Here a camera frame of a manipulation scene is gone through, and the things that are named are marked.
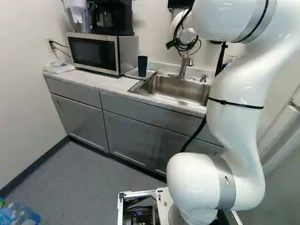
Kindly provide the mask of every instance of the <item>cabinet drawer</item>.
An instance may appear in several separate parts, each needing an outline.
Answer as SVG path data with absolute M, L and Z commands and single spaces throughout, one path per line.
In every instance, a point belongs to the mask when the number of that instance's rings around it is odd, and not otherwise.
M 173 132 L 191 136 L 199 127 L 202 119 L 180 112 L 128 100 L 122 97 L 100 93 L 104 110 L 148 123 Z M 212 135 L 207 125 L 197 139 L 222 146 Z
M 51 93 L 101 108 L 98 91 L 45 77 Z

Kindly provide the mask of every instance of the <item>dark cup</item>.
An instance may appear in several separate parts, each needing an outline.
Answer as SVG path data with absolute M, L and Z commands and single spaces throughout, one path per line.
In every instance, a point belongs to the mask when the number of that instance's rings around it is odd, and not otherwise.
M 146 77 L 148 57 L 141 55 L 137 58 L 137 61 L 139 77 Z

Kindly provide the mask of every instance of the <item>faucet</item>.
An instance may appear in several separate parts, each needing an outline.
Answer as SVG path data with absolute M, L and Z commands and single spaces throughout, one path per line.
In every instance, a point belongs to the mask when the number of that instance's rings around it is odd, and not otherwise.
M 184 77 L 186 75 L 186 68 L 192 67 L 194 65 L 193 59 L 190 58 L 189 54 L 185 54 L 182 57 L 182 63 L 179 71 L 179 77 Z

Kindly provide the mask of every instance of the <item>electrical outlet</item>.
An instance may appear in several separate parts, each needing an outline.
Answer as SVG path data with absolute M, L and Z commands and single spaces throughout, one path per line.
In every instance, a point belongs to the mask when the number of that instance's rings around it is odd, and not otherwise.
M 49 41 L 54 41 L 54 39 L 53 38 L 46 38 L 45 41 L 46 41 L 46 44 L 47 44 L 48 51 L 50 53 L 53 52 L 53 49 L 51 48 L 51 45 L 50 45 Z

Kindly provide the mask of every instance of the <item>coffee maker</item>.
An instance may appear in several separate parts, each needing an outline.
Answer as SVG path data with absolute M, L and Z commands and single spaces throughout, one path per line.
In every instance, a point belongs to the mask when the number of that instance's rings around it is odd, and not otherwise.
M 133 36 L 132 0 L 92 0 L 91 33 Z

